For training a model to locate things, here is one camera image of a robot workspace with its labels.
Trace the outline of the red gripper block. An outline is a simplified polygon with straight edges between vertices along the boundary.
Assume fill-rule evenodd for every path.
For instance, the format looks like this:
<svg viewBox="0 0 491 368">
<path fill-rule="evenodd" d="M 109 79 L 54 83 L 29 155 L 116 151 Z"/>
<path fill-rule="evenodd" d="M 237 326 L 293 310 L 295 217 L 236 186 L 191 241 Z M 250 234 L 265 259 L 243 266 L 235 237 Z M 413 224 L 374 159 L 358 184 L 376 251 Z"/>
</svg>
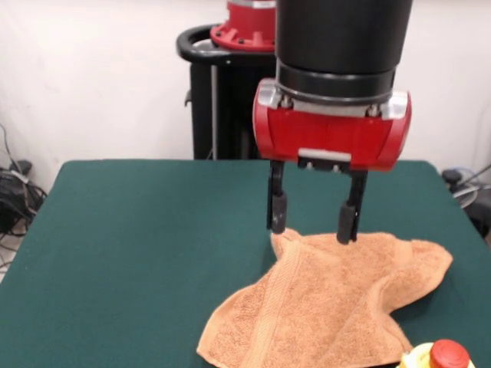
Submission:
<svg viewBox="0 0 491 368">
<path fill-rule="evenodd" d="M 321 160 L 362 170 L 350 172 L 350 191 L 338 218 L 338 242 L 355 242 L 366 171 L 392 169 L 404 148 L 411 115 L 408 92 L 394 92 L 381 104 L 329 106 L 291 99 L 275 80 L 261 80 L 253 104 L 253 131 L 260 156 L 275 159 L 270 161 L 266 228 L 274 234 L 285 230 L 284 162 Z"/>
</svg>

